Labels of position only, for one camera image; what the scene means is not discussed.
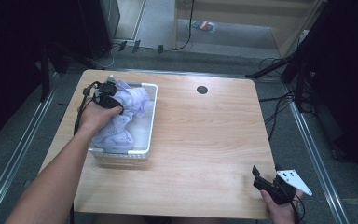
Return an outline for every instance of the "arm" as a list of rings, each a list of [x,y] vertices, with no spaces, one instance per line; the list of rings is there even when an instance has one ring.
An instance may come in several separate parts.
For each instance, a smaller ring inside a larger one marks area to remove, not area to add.
[[[271,216],[272,222],[274,224],[294,224],[295,223],[295,211],[290,203],[277,205],[271,198],[268,192],[265,190],[260,190],[260,194],[263,197],[264,202],[267,206],[267,211]],[[303,192],[301,190],[297,190],[296,195],[298,198],[301,198]],[[293,204],[297,207],[297,201],[294,200]]]
[[[63,223],[74,201],[91,138],[118,114],[91,102],[79,129],[22,194],[6,223]]]

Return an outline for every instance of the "grommet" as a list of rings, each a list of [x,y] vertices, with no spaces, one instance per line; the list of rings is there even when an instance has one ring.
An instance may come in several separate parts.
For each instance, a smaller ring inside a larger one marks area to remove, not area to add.
[[[204,86],[198,86],[198,87],[197,87],[197,92],[198,92],[199,94],[205,94],[205,93],[208,92],[208,88],[206,88],[206,87],[204,87]]]

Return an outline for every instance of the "wooden table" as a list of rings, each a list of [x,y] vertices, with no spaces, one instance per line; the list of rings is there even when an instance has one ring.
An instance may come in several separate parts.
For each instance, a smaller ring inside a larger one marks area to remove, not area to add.
[[[82,90],[93,81],[154,83],[158,99],[150,156],[140,169],[106,168],[89,153],[75,210],[186,217],[269,218],[252,167],[275,177],[252,80],[85,71],[43,163],[70,140]],[[198,86],[208,88],[206,94]]]

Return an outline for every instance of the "gray floor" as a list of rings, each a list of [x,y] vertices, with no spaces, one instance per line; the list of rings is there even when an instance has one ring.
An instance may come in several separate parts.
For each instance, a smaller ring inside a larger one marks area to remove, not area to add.
[[[170,13],[167,8],[171,8],[172,2],[164,1],[162,3],[158,0],[147,0],[137,35],[137,39],[142,40],[141,46],[149,48],[156,48],[159,44],[163,44],[167,48],[172,46],[173,19],[167,17]],[[259,70],[259,63],[262,59],[279,57],[268,29],[220,23],[217,23],[217,25],[214,34],[195,31],[191,39],[192,45],[181,52],[166,51],[163,54],[157,54],[156,50],[145,49],[131,53],[130,48],[122,52],[112,51],[114,63],[107,69],[197,72],[205,76],[244,78],[245,74],[252,74]],[[181,36],[179,42],[185,42],[186,28],[179,36]],[[109,64],[111,60],[111,56],[107,54],[98,62]],[[81,64],[68,61],[71,68],[67,74],[60,75],[61,78],[48,112],[41,120],[21,167],[0,204],[0,223],[3,223],[12,206],[25,190],[26,185],[37,175],[66,109],[65,104],[69,103],[78,79],[86,69]],[[285,93],[285,88],[279,81],[278,73],[273,72],[255,82],[260,99],[278,97]],[[41,90],[38,88],[34,94],[30,95],[0,132],[0,174],[4,172],[7,161],[19,143],[33,113],[39,106],[40,92]],[[264,118],[273,113],[275,105],[276,102],[261,103]],[[307,211],[304,220],[307,223],[358,223],[358,165],[352,162],[334,160],[317,118],[312,114],[303,114],[302,116],[307,122],[318,155],[323,161],[323,166],[348,217],[348,222],[336,222],[328,203],[327,196],[329,195],[322,187],[321,178],[316,172],[314,163],[312,163],[310,151],[289,107],[278,115],[276,130],[270,145],[275,162],[283,167],[296,169],[313,191],[311,197],[306,196],[304,198]],[[266,128],[269,132],[270,125],[267,125]],[[91,219],[91,214],[76,213],[76,223],[90,223]],[[270,223],[268,220],[248,219],[227,219],[225,222],[227,224]]]

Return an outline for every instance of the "black cabinet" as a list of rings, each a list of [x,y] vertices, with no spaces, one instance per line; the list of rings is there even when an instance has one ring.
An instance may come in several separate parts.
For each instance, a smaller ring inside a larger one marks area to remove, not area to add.
[[[318,116],[332,146],[358,162],[358,1],[340,1],[311,70]]]

